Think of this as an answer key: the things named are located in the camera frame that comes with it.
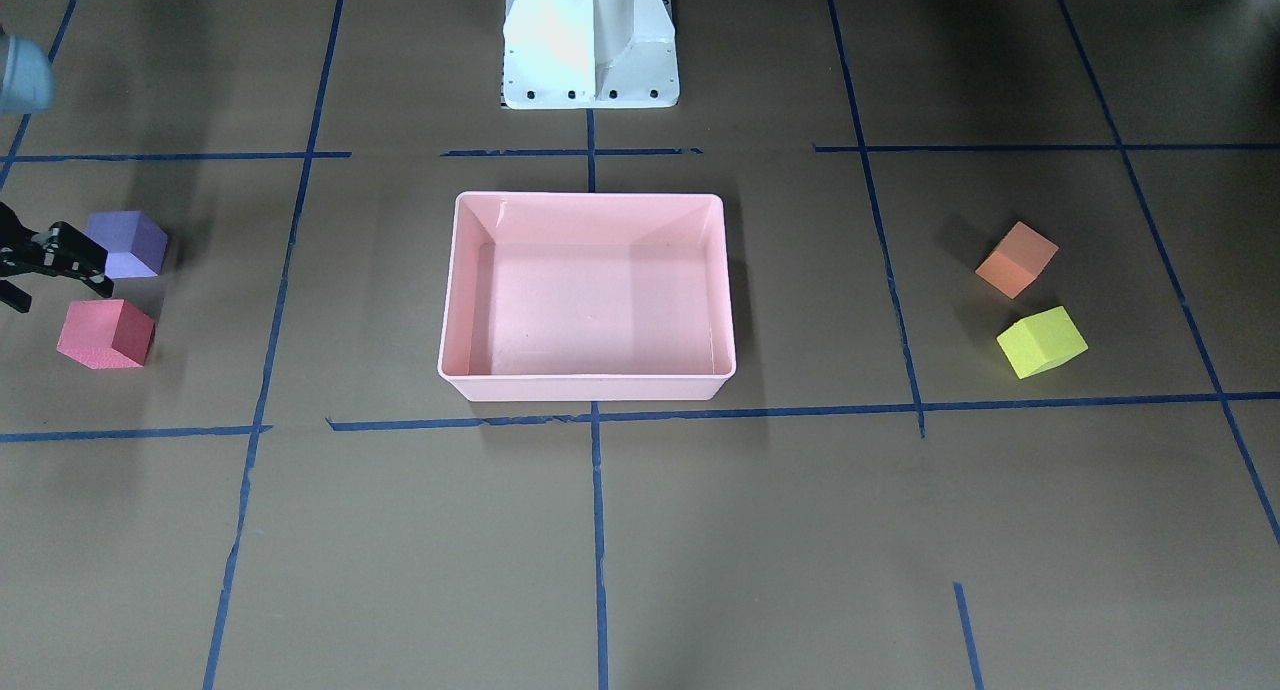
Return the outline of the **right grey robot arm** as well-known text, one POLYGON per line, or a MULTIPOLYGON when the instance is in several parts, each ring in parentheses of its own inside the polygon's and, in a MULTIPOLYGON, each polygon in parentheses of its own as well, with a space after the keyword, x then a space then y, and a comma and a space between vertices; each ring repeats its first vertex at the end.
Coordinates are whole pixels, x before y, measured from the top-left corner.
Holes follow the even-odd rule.
MULTIPOLYGON (((1 65, 1 111, 27 115, 51 108, 52 65, 38 44, 3 33, 1 65)), ((10 279, 27 274, 70 277, 110 300, 114 282, 106 274, 106 262, 108 251, 68 221, 54 221, 37 233, 19 220, 13 207, 1 204, 1 298, 17 312, 29 312, 32 298, 10 279)))

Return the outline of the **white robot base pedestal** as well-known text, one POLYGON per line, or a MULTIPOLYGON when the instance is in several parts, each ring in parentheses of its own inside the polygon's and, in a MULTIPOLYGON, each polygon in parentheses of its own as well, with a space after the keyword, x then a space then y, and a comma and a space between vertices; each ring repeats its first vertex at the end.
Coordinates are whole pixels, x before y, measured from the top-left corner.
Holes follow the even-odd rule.
POLYGON ((502 33, 512 110, 678 102, 672 0, 506 0, 502 33))

